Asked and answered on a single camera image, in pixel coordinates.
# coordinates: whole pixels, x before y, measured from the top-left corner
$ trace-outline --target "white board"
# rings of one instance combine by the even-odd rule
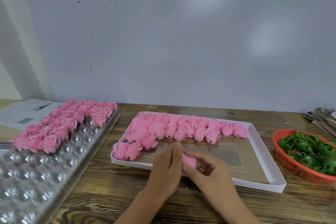
[[[27,0],[57,101],[336,106],[336,0]]]

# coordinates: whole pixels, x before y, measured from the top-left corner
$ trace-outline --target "white cardboard box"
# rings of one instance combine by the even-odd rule
[[[233,183],[237,186],[243,186],[247,188],[254,188],[254,189],[261,189],[261,190],[266,190],[266,191],[282,193],[286,187],[286,181],[283,175],[281,174],[278,166],[274,162],[271,154],[267,150],[263,140],[259,136],[255,127],[253,126],[253,124],[248,123],[248,122],[234,121],[234,120],[228,120],[228,121],[234,122],[234,123],[241,123],[245,128],[248,129],[249,131],[248,138],[252,144],[252,147],[258,157],[258,160],[269,182],[269,184],[262,184],[262,183],[249,182],[249,181],[233,178],[232,179]],[[124,132],[119,142],[123,142],[125,140],[124,139],[125,136],[130,133],[130,127],[131,125],[128,126],[127,130]],[[119,165],[128,166],[128,167],[137,167],[137,168],[148,169],[148,170],[152,169],[152,166],[153,166],[152,164],[140,163],[136,161],[118,160],[112,157],[112,153],[113,151],[111,152],[110,157],[111,157],[111,162],[114,164],[119,164]]]

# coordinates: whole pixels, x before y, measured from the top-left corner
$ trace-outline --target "orange plastic basket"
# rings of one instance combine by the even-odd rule
[[[285,137],[288,136],[294,136],[293,129],[280,129],[272,135],[272,141],[275,146],[275,155],[289,171],[292,171],[294,174],[300,176],[303,179],[323,185],[331,185],[336,182],[335,176],[325,175],[317,171],[314,171],[308,167],[305,167],[299,162],[296,162],[294,159],[288,156],[278,145],[281,139],[284,139]],[[323,138],[320,139],[322,142],[329,143],[331,146],[336,148],[336,146],[330,143],[329,141]]]

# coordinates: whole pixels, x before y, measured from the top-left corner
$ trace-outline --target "stack of cardboard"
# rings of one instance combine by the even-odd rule
[[[316,108],[313,112],[303,115],[311,121],[314,128],[321,132],[329,140],[336,142],[336,111],[335,109]]]

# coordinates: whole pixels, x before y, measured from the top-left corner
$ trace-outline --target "wooden table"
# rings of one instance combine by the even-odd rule
[[[113,223],[146,185],[150,171],[111,163],[117,142],[138,112],[147,105],[119,104],[121,115],[103,146],[68,196],[52,223]],[[274,155],[272,133],[281,128],[318,132],[300,113],[158,106],[153,111],[207,116],[253,123],[287,184],[282,194],[244,187],[237,191],[263,223],[336,223],[336,185],[326,187],[295,176]],[[153,223],[226,223],[188,178],[182,178]]]

